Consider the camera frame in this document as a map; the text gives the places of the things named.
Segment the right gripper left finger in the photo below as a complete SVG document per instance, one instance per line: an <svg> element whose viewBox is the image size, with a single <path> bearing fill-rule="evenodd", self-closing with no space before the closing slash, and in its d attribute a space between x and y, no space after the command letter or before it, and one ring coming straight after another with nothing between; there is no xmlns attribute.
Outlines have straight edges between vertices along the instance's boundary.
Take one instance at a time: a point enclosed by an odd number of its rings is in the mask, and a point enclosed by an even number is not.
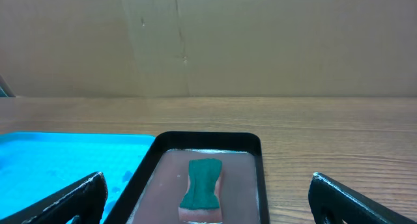
<svg viewBox="0 0 417 224"><path fill-rule="evenodd" d="M107 198L106 179L97 171L2 219L1 224L99 224Z"/></svg>

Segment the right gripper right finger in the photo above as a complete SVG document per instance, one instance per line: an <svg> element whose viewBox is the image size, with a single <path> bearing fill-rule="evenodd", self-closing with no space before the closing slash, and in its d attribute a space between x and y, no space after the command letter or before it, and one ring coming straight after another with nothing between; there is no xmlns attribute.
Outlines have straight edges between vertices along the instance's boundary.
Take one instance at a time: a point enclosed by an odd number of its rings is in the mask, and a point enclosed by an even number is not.
<svg viewBox="0 0 417 224"><path fill-rule="evenodd" d="M416 224L344 184L315 172L308 202L316 223Z"/></svg>

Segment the green sponge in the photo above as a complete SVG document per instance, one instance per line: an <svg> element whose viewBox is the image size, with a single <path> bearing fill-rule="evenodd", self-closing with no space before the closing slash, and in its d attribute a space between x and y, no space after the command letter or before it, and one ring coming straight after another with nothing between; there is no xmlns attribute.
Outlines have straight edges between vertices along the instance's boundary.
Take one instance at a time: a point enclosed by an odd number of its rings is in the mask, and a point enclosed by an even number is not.
<svg viewBox="0 0 417 224"><path fill-rule="evenodd" d="M223 163L214 158L190 160L188 186L179 204L179 219L187 223L222 223L220 202Z"/></svg>

